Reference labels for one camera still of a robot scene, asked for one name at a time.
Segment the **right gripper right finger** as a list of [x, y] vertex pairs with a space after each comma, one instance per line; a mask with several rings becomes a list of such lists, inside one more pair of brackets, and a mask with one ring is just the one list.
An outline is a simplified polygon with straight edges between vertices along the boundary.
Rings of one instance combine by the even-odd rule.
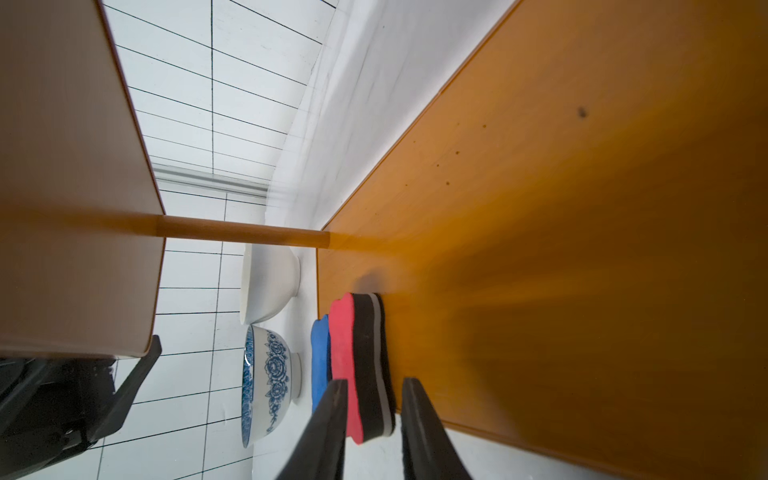
[[422, 383], [403, 382], [401, 408], [405, 479], [471, 479]]

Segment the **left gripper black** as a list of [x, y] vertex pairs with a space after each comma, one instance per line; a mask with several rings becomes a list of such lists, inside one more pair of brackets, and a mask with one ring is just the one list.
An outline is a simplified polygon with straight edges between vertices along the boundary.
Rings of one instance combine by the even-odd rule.
[[19, 479], [73, 458], [119, 431], [162, 353], [153, 335], [118, 388], [113, 359], [1, 360], [1, 477]]

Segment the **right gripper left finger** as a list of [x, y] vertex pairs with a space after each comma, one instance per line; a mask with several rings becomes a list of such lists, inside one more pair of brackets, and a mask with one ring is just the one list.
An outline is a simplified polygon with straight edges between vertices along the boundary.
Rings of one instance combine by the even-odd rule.
[[348, 412], [348, 382], [332, 380], [277, 478], [342, 479]]

